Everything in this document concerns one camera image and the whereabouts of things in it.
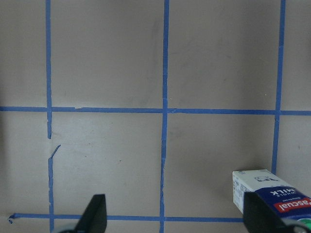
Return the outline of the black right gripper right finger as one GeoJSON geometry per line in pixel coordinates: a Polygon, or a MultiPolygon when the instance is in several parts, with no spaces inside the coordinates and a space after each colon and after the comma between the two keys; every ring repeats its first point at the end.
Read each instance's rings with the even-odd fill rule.
{"type": "Polygon", "coordinates": [[[244,194],[243,223],[249,233],[294,233],[255,192],[244,194]]]}

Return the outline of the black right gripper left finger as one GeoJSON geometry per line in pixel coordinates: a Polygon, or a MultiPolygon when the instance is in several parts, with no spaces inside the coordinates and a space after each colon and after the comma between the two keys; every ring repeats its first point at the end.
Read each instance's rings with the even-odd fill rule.
{"type": "Polygon", "coordinates": [[[104,233],[107,228],[105,194],[96,194],[90,200],[73,233],[104,233]]]}

